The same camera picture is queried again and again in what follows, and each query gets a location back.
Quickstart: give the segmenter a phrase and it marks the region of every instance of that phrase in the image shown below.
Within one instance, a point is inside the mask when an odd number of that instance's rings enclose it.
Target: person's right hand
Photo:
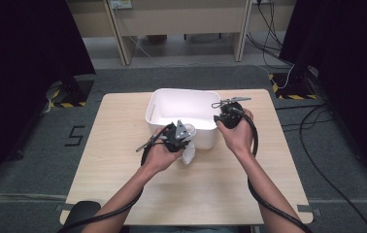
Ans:
[[[248,109],[244,109],[244,114],[253,120],[253,115]],[[236,156],[251,154],[250,147],[253,142],[253,135],[250,125],[244,118],[233,129],[226,128],[225,125],[219,120],[217,121],[217,129],[222,133],[226,146]]]

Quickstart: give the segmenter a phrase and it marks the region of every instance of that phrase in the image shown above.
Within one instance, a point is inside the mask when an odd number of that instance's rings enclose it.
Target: human arm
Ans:
[[[163,144],[155,144],[150,149],[144,165],[142,165],[131,179],[96,213],[100,216],[118,210],[129,204],[157,173],[166,170],[175,160],[182,156],[183,150],[169,152]],[[83,230],[83,233],[106,233],[119,232],[124,224],[129,210],[110,218],[90,223]]]
[[[249,110],[244,109],[244,113],[252,119],[252,114]],[[259,165],[254,154],[250,151],[250,147],[253,143],[253,135],[248,122],[242,119],[237,127],[228,129],[222,122],[218,121],[217,128],[222,133],[228,148],[235,154],[246,171],[256,193],[267,203],[299,219],[298,215]],[[260,203],[259,210],[269,232],[303,232],[299,227],[266,209]]]

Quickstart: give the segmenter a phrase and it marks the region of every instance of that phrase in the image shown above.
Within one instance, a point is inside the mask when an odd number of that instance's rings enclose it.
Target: yellow black hazard tape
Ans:
[[[283,93],[281,89],[279,89],[277,83],[274,81],[274,75],[269,75],[269,80],[271,81],[272,88],[274,89],[275,96],[279,99],[294,99],[294,100],[302,100],[302,99],[317,99],[317,96],[313,93],[311,94],[302,94],[302,93]]]
[[[52,100],[55,99],[60,93],[58,89],[52,96]],[[73,108],[73,107],[84,107],[86,102],[54,102],[52,101],[51,106],[56,108]]]

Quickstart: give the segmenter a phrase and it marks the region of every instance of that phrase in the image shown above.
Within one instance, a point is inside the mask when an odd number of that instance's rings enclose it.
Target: black cable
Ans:
[[[321,108],[322,106],[324,106],[326,104],[323,104],[321,106],[318,106],[314,109],[312,109],[301,121],[301,125],[299,127],[299,139],[302,145],[302,148],[304,149],[305,153],[307,154],[308,158],[310,159],[312,165],[314,166],[314,168],[319,172],[319,174],[329,183],[329,185],[332,186],[332,188],[334,188],[346,201],[348,204],[350,204],[350,206],[358,213],[358,215],[362,218],[362,220],[365,222],[365,224],[367,225],[367,219],[366,217],[355,207],[355,205],[353,205],[352,201],[337,187],[335,186],[330,180],[328,180],[328,178],[322,173],[322,171],[320,171],[320,169],[317,167],[317,165],[315,164],[314,160],[312,159],[310,153],[307,150],[307,147],[305,146],[304,143],[304,138],[302,135],[302,130],[303,130],[303,125],[305,120],[317,109]]]
[[[229,112],[233,112],[236,113],[237,115],[243,117],[248,124],[250,125],[250,129],[252,130],[252,134],[253,134],[253,149],[252,149],[252,154],[254,156],[256,156],[257,153],[257,147],[258,147],[258,134],[257,134],[257,130],[255,125],[253,124],[253,121],[250,119],[249,116],[245,115],[244,112],[242,112],[241,110],[238,110],[236,108],[229,108],[228,110]],[[299,227],[301,230],[303,230],[306,233],[312,233],[311,229],[305,225],[302,221],[300,221],[299,219],[281,211],[280,209],[272,206],[271,204],[269,204],[268,202],[266,202],[265,200],[263,200],[259,194],[256,193],[256,191],[253,189],[252,184],[250,183],[250,179],[248,179],[248,188],[250,189],[250,194],[253,196],[253,198],[255,198],[255,200],[261,204],[263,207],[265,207],[266,209],[268,209],[269,211],[275,213],[278,216],[281,216],[283,218],[285,218],[286,220],[290,221],[291,223],[293,223],[294,225],[296,225],[297,227]]]
[[[333,118],[332,119],[328,119],[328,120],[320,120],[320,121],[318,121],[317,119],[320,117],[320,115],[321,114],[323,114],[323,113],[325,113],[325,112],[327,112],[328,110],[324,110],[324,111],[322,111],[322,112],[319,112],[318,114],[317,114],[317,117],[312,121],[312,122],[308,122],[308,123],[304,123],[305,125],[306,124],[311,124],[311,126],[309,126],[309,127],[306,127],[306,128],[303,128],[303,129],[310,129],[310,128],[312,128],[312,127],[314,127],[317,123],[321,123],[321,122],[328,122],[328,121],[331,121],[331,120],[333,120]],[[301,125],[300,123],[291,123],[291,124],[283,124],[283,125],[281,125],[282,127],[288,127],[288,126],[295,126],[295,125]],[[299,128],[296,128],[296,129],[289,129],[289,130],[284,130],[284,132],[286,132],[286,131],[293,131],[293,130],[298,130]]]
[[[258,4],[258,10],[260,14],[262,15],[263,20],[265,21],[266,26],[268,27],[268,36],[271,35],[272,39],[274,39],[274,41],[277,42],[279,46],[280,40],[278,39],[276,32],[272,29],[273,24],[274,24],[274,15],[273,15],[274,8],[272,4],[270,4],[270,7],[271,7],[271,23],[268,23],[268,20],[266,19],[265,15],[262,13],[262,10],[260,9],[260,4]]]
[[[300,108],[312,108],[312,107],[319,107],[323,106],[324,104],[318,104],[318,105],[300,105],[300,106],[291,106],[291,107],[280,107],[276,108],[275,110],[289,110],[289,109],[300,109]]]
[[[311,126],[303,128],[303,129],[310,129],[310,128],[314,127],[317,123],[325,123],[325,122],[330,122],[330,121],[333,121],[333,120],[335,120],[335,119],[331,118],[331,119],[326,119],[326,120],[318,120],[318,121],[305,123],[305,124],[311,124]],[[292,126],[292,125],[300,125],[300,124],[287,124],[287,125],[281,125],[281,126]],[[299,128],[285,129],[284,132],[291,132],[291,131],[296,131],[296,130],[299,130]]]
[[[250,33],[249,33],[249,35],[247,35],[247,38],[250,40],[250,42],[251,42],[251,43],[252,43],[252,44],[253,44],[257,49],[262,50],[262,52],[264,52],[264,53],[266,53],[266,54],[268,54],[268,55],[270,55],[270,56],[272,56],[272,57],[274,57],[274,58],[276,58],[276,59],[280,60],[281,62],[283,62],[283,63],[285,63],[285,64],[287,64],[287,65],[289,65],[289,66],[292,66],[292,65],[293,65],[291,62],[289,62],[289,61],[287,61],[287,60],[283,60],[283,59],[279,58],[276,54],[274,54],[274,53],[272,53],[271,51],[267,50],[267,49],[270,49],[270,50],[277,50],[277,49],[275,49],[275,48],[271,48],[271,47],[266,47],[266,46],[263,46],[263,45],[259,44],[258,42],[256,42]],[[269,64],[266,62],[266,60],[265,60],[265,59],[264,59],[264,61],[265,61],[265,63],[266,63],[266,65],[267,65],[267,66],[269,66],[269,67],[271,67],[271,68],[274,68],[274,69],[290,69],[290,68],[274,67],[274,66],[269,65]]]
[[[163,132],[166,131],[166,129],[169,129],[171,127],[171,125],[172,124],[168,124],[158,134],[156,134],[153,137],[150,137],[149,142],[144,147],[144,153],[142,154],[142,158],[141,158],[141,166],[144,165],[145,161],[147,160],[148,153],[150,152],[150,149],[152,148],[152,146],[156,145],[156,144],[162,144],[162,143],[156,143],[155,141],[162,135]],[[109,212],[109,213],[106,213],[106,214],[103,214],[103,215],[100,215],[100,216],[93,216],[91,218],[87,218],[87,219],[84,219],[84,220],[74,222],[72,224],[69,224],[67,226],[62,227],[57,233],[67,232],[68,230],[73,229],[73,228],[78,227],[78,226],[90,224],[90,223],[96,222],[96,221],[101,221],[103,219],[106,219],[106,218],[109,218],[109,217],[112,217],[112,216],[117,216],[117,215],[129,210],[130,208],[132,208],[138,202],[138,200],[141,197],[143,191],[144,190],[142,189],[138,193],[138,195],[130,203],[128,203],[127,205],[125,205],[124,207],[122,207],[118,210],[115,210],[115,211],[112,211],[112,212]]]

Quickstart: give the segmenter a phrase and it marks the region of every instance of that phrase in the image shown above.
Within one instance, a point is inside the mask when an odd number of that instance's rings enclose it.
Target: floor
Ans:
[[[265,44],[267,32],[251,33],[255,41]],[[280,41],[284,32],[277,32]],[[167,40],[154,45],[143,36],[139,37],[137,47],[129,66],[123,66],[117,51],[114,38],[84,38],[95,69],[131,69],[165,66],[225,66],[225,65],[284,65],[276,58],[265,55],[247,39],[242,61],[236,62],[230,44],[230,35],[195,34],[168,35]],[[268,47],[276,47],[277,43],[270,37]]]

